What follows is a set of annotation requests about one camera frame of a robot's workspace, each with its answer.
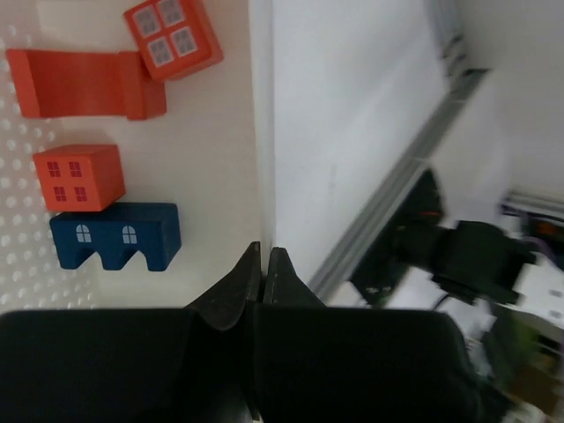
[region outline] pegboard hole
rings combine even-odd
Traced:
[[[9,235],[2,235],[2,238],[0,238],[0,245],[2,245],[2,247],[8,247],[11,244],[11,237]]]
[[[0,120],[0,128],[2,128],[3,130],[10,130],[11,122],[6,118]]]
[[[560,311],[556,311],[556,310],[551,310],[548,312],[548,315],[552,318],[552,319],[561,319],[562,318],[562,313]]]
[[[18,261],[18,256],[15,253],[10,253],[6,256],[6,263],[7,264],[15,264]]]
[[[18,200],[16,199],[16,197],[9,196],[8,198],[6,198],[6,205],[9,208],[13,209],[17,204],[18,204]]]

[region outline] metal rail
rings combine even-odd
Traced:
[[[353,274],[386,222],[427,170],[428,159],[485,75],[484,70],[474,70],[464,75],[458,89],[449,94],[437,108],[382,186],[309,281],[310,289],[322,301],[328,301],[335,290]]]

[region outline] white pegboard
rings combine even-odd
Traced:
[[[0,312],[94,308],[100,304],[95,268],[61,269],[48,226],[52,214],[33,164],[34,153],[57,144],[61,124],[21,116],[5,60],[6,48],[33,46],[27,26],[36,23],[33,15],[18,16],[21,26],[5,20],[0,19]]]

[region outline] red block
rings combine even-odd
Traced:
[[[183,78],[223,60],[200,0],[147,0],[123,16],[155,80]]]
[[[24,117],[146,120],[167,112],[165,86],[151,79],[138,52],[9,49],[6,55]]]
[[[33,155],[52,212],[101,212],[125,195],[116,145],[66,145]]]

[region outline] blue block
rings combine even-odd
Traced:
[[[93,253],[107,271],[119,271],[141,251],[149,271],[164,271],[180,249],[175,204],[115,203],[101,212],[65,212],[51,219],[63,269],[77,269]]]

